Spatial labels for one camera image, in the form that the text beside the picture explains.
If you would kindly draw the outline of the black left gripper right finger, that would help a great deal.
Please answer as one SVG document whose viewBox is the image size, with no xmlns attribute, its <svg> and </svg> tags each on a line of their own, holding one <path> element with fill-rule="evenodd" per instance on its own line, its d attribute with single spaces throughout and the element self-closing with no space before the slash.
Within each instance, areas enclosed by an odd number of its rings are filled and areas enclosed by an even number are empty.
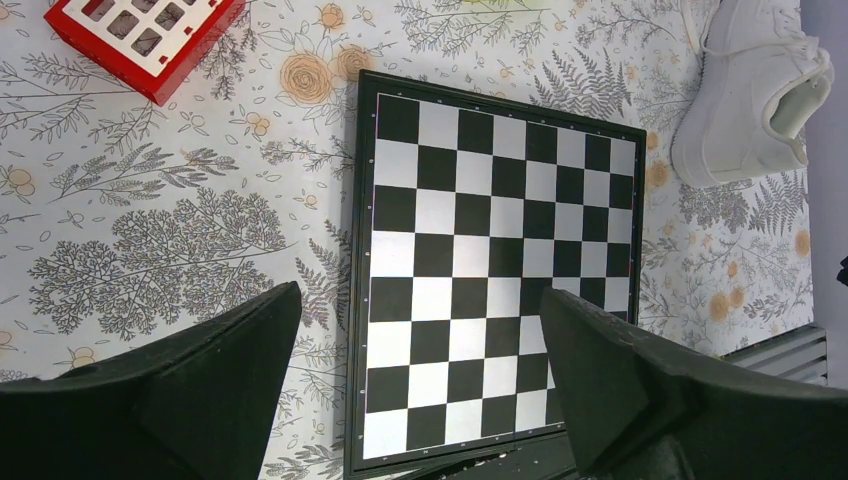
<svg viewBox="0 0 848 480">
<path fill-rule="evenodd" d="M 745 369 L 547 288 L 540 318 L 580 474 L 843 479 L 844 390 Z"/>
</svg>

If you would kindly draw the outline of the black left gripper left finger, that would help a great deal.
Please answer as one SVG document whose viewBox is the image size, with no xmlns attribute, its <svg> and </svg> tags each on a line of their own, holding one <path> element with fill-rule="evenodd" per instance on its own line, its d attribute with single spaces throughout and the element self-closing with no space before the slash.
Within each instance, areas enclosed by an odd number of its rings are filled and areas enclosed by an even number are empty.
<svg viewBox="0 0 848 480">
<path fill-rule="evenodd" d="M 294 282 L 49 380 L 1 386 L 5 479 L 255 479 L 302 312 Z"/>
</svg>

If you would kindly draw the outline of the white sneaker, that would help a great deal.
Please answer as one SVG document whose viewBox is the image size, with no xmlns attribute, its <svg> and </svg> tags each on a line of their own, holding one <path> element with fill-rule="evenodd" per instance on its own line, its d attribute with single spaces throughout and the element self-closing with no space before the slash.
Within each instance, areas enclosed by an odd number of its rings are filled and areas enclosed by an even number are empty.
<svg viewBox="0 0 848 480">
<path fill-rule="evenodd" d="M 702 65 L 671 146 L 681 180 L 704 188 L 806 167 L 799 134 L 829 96 L 834 66 L 795 2 L 719 1 L 704 28 L 689 2 L 680 10 Z"/>
</svg>

